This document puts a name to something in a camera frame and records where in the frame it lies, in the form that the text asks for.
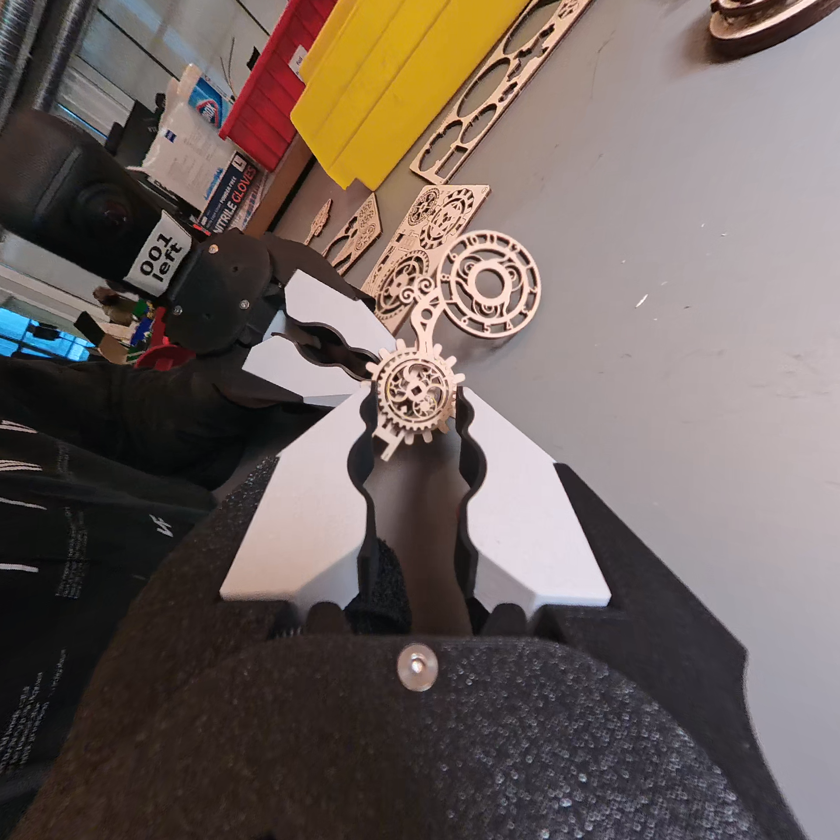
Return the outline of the yellow plastic bin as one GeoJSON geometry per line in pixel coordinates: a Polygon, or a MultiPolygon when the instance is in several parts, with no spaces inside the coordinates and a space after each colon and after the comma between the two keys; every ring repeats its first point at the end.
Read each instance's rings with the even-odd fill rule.
{"type": "Polygon", "coordinates": [[[525,1],[339,1],[302,61],[292,124],[342,189],[376,190],[525,1]]]}

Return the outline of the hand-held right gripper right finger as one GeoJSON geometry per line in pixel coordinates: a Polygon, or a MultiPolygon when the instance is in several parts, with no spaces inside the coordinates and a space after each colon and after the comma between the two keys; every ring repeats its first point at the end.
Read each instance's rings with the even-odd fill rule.
{"type": "Polygon", "coordinates": [[[456,579],[486,610],[606,607],[612,594],[554,459],[472,389],[456,400],[456,579]]]}

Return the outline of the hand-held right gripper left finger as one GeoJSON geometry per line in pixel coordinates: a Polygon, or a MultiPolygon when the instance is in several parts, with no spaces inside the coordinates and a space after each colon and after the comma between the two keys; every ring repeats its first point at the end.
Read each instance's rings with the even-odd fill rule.
{"type": "Polygon", "coordinates": [[[367,585],[375,517],[364,482],[372,471],[375,394],[361,387],[283,448],[220,587],[225,602],[348,606],[367,585]]]}

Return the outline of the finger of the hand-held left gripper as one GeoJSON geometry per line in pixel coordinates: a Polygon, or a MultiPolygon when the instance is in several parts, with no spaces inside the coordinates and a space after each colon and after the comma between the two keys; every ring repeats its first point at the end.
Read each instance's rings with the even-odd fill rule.
{"type": "Polygon", "coordinates": [[[396,340],[361,297],[355,297],[297,270],[285,287],[287,322],[308,332],[320,330],[346,350],[378,358],[396,350],[396,340]]]}
{"type": "Polygon", "coordinates": [[[368,343],[348,343],[334,331],[306,331],[308,340],[281,333],[250,349],[243,371],[298,397],[303,403],[342,403],[366,383],[373,361],[368,343]]]}

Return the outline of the wooden sheet with gears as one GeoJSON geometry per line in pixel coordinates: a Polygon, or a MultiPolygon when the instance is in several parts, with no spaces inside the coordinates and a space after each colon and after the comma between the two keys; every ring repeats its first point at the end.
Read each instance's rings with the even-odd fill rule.
{"type": "Polygon", "coordinates": [[[413,308],[402,292],[413,280],[434,275],[446,247],[466,231],[490,193],[489,185],[427,185],[417,195],[361,288],[391,334],[413,308]]]}

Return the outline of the white wipes canister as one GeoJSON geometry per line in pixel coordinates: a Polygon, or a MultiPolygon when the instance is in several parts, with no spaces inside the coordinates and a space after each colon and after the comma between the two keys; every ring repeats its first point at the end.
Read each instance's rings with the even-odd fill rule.
{"type": "Polygon", "coordinates": [[[205,122],[220,132],[235,102],[200,74],[190,87],[187,103],[205,122]]]}

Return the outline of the house-shaped wooden piece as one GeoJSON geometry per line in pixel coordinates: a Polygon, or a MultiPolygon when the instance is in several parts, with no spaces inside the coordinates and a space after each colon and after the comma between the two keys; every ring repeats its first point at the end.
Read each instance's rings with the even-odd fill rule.
{"type": "Polygon", "coordinates": [[[382,234],[376,194],[371,193],[322,252],[343,277],[382,234]]]}

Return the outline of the wooden clock dial arm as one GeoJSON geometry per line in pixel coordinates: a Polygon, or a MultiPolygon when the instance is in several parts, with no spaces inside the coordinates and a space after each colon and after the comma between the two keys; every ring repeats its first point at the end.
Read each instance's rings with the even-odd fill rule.
{"type": "Polygon", "coordinates": [[[415,342],[406,346],[436,343],[441,317],[473,338],[507,341],[534,320],[541,296],[538,264],[519,241],[489,229],[461,234],[446,247],[433,276],[413,280],[402,292],[404,302],[413,304],[415,342]]]}

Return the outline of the grey desk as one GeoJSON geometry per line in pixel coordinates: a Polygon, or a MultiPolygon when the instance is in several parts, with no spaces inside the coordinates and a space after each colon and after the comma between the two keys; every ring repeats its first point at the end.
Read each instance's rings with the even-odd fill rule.
{"type": "Polygon", "coordinates": [[[838,12],[734,61],[708,18],[584,13],[456,178],[538,316],[435,335],[741,640],[768,765],[838,838],[838,12]]]}

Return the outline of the white paper box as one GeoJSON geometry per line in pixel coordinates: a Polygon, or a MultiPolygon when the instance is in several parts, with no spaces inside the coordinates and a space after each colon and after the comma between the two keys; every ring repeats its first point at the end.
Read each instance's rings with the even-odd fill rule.
{"type": "Polygon", "coordinates": [[[190,87],[200,74],[204,75],[198,65],[189,64],[180,80],[168,84],[159,128],[140,171],[202,211],[234,147],[187,103],[190,87]]]}

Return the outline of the red bag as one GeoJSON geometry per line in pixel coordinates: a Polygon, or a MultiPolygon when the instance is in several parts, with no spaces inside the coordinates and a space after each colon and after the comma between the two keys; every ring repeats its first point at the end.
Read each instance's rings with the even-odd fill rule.
{"type": "Polygon", "coordinates": [[[135,361],[136,369],[149,369],[156,371],[169,371],[192,361],[196,354],[180,345],[169,341],[165,336],[163,308],[155,310],[149,333],[149,345],[135,361]]]}

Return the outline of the red plastic bin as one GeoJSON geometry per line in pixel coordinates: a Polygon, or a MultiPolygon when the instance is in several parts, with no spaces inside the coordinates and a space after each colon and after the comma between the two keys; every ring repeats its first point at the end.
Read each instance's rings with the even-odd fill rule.
{"type": "Polygon", "coordinates": [[[267,172],[297,135],[291,111],[305,88],[299,70],[335,5],[289,1],[219,131],[267,172]]]}

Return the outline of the wood-edged side table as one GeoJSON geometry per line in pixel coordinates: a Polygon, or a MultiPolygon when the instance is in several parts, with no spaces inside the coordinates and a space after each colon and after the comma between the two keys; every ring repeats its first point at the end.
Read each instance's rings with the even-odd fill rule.
{"type": "Polygon", "coordinates": [[[299,191],[316,159],[298,134],[290,143],[278,167],[272,173],[270,184],[263,193],[259,206],[248,224],[248,232],[261,238],[275,230],[279,218],[299,191]]]}

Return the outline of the large wooden gear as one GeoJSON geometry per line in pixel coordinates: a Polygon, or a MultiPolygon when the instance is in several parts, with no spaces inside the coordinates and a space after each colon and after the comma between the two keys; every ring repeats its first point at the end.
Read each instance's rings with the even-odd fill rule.
{"type": "Polygon", "coordinates": [[[377,397],[377,426],[373,435],[385,448],[388,461],[401,444],[415,438],[429,443],[434,431],[447,431],[455,415],[456,395],[465,376],[455,372],[456,357],[443,356],[439,343],[408,348],[402,340],[394,351],[381,350],[366,364],[377,397]]]}

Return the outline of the round wooden gear assembly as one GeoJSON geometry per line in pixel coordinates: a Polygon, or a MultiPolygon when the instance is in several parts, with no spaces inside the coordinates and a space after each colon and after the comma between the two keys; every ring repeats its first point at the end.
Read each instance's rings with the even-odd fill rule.
{"type": "Polygon", "coordinates": [[[838,1],[710,1],[710,42],[719,57],[742,58],[795,37],[838,8],[838,1]]]}

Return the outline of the wooden sheet with round holes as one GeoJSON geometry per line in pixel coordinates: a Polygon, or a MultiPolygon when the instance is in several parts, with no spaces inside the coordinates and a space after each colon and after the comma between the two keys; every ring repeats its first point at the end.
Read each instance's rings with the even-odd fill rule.
{"type": "Polygon", "coordinates": [[[429,184],[447,184],[591,5],[528,2],[456,96],[411,171],[429,184]]]}

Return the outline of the nitrile gloves box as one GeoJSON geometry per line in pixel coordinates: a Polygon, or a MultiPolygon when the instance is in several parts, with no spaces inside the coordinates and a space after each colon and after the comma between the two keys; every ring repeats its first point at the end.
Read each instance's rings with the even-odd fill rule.
{"type": "Polygon", "coordinates": [[[265,176],[264,170],[247,154],[236,151],[193,225],[207,235],[244,228],[259,202],[265,176]]]}

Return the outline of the silver air duct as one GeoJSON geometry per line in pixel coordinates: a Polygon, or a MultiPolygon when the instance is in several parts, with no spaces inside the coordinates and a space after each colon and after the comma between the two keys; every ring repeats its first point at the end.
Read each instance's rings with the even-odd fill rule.
{"type": "Polygon", "coordinates": [[[68,1],[2,2],[1,127],[32,97],[72,7],[68,1]]]}

